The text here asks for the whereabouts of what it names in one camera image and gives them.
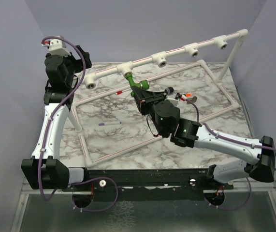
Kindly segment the green plastic water faucet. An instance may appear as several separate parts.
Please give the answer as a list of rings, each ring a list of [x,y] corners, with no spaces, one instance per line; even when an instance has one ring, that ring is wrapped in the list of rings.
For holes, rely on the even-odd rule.
[[[125,79],[128,81],[130,87],[136,86],[138,88],[141,88],[143,90],[149,89],[149,82],[147,80],[142,80],[139,83],[136,83],[133,79],[132,73],[126,73]]]

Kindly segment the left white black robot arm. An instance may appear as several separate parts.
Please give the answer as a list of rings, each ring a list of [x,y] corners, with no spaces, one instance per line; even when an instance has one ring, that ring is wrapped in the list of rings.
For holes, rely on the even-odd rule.
[[[82,167],[67,167],[60,161],[60,142],[64,124],[71,121],[78,132],[82,128],[71,113],[76,88],[76,73],[91,68],[89,53],[80,46],[76,49],[83,55],[75,59],[66,48],[49,47],[44,61],[48,77],[44,93],[44,122],[39,140],[29,159],[23,159],[21,169],[32,189],[66,189],[73,184],[83,191],[89,187],[90,179]]]

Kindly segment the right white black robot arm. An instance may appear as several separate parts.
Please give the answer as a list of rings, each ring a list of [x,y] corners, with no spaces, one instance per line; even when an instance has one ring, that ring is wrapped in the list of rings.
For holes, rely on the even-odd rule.
[[[213,130],[206,123],[182,118],[180,109],[166,98],[165,92],[151,92],[137,86],[131,89],[139,112],[151,117],[156,137],[170,138],[180,147],[209,149],[237,158],[209,167],[205,183],[210,189],[246,177],[263,183],[274,181],[276,153],[271,137],[247,139]]]

